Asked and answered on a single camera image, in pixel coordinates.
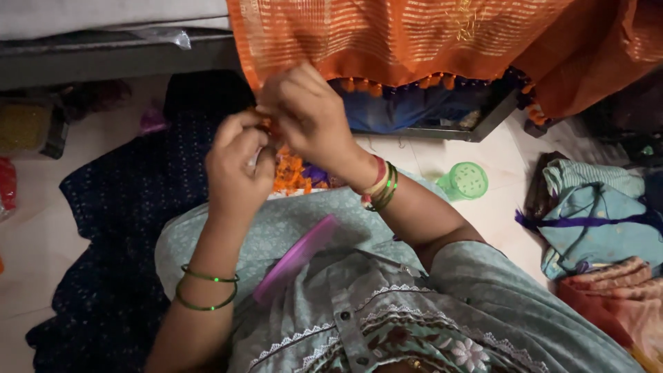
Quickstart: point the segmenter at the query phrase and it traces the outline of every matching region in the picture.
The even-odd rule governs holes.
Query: hand
[[[205,159],[210,190],[210,217],[253,219],[274,185],[276,149],[255,128],[262,122],[255,112],[227,117],[219,126]],[[254,167],[251,157],[260,150]]]
[[[377,162],[352,138],[343,100],[313,66],[268,78],[256,110],[277,120],[288,146],[305,160],[360,190],[375,182]]]

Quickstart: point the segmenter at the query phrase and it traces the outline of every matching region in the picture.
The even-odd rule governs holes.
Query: woman's left hand
[[[230,115],[219,126],[205,166],[210,192],[210,217],[249,221],[272,192],[276,149],[255,126],[263,118],[250,111]],[[249,161],[260,149],[255,166]]]

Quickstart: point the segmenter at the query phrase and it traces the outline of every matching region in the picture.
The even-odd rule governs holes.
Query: woman's right hand
[[[268,78],[256,110],[278,121],[288,146],[305,160],[358,190],[375,182],[375,158],[352,138],[343,100],[310,64]]]

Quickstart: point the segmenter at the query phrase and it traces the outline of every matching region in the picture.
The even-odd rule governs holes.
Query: black cloth
[[[53,296],[56,316],[26,335],[41,372],[140,372],[169,300],[154,270],[166,222],[207,200],[204,157],[221,120],[253,104],[228,70],[174,75],[168,130],[139,137],[66,177],[78,232],[91,240]]]

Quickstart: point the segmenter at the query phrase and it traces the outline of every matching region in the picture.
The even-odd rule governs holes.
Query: white sheet
[[[180,25],[227,29],[224,0],[0,0],[0,40]]]

